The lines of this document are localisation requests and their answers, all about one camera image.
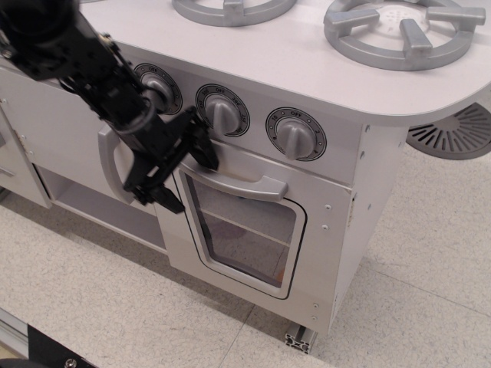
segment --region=gas burner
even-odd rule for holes
[[[375,8],[363,8],[365,5]],[[451,23],[453,34],[447,43],[433,46],[428,38],[429,21]],[[336,50],[359,63],[392,71],[425,71],[461,58],[469,50],[476,26],[485,21],[484,8],[463,8],[451,0],[336,0],[325,15],[324,32]],[[399,22],[399,29],[390,24],[394,22]],[[352,34],[359,26],[367,26],[373,36],[401,36],[403,50],[360,41]]]
[[[172,0],[179,14],[190,21],[215,27],[257,25],[286,13],[296,0],[270,0],[245,8],[244,0],[223,0],[223,8],[211,8],[196,0]]]

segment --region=gray vent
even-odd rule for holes
[[[475,159],[491,151],[491,113],[478,103],[436,123],[413,126],[407,143],[441,159]]]

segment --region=toy stove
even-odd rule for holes
[[[308,352],[356,272],[408,127],[489,88],[490,9],[488,0],[83,5],[143,80],[164,85],[164,119],[195,105],[212,128],[219,170],[185,159],[166,185],[186,212],[157,208],[171,265],[294,321],[287,342]]]

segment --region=oven door handle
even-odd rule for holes
[[[245,182],[206,169],[198,163],[181,163],[180,169],[198,182],[232,196],[265,202],[281,202],[288,191],[286,182],[268,176],[263,176],[257,182]]]

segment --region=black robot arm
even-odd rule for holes
[[[187,153],[207,168],[218,168],[207,126],[196,109],[164,123],[144,96],[149,87],[110,37],[91,27],[78,0],[0,0],[0,51],[35,81],[58,79],[109,124],[133,151],[124,189],[142,204],[184,210],[163,182]]]

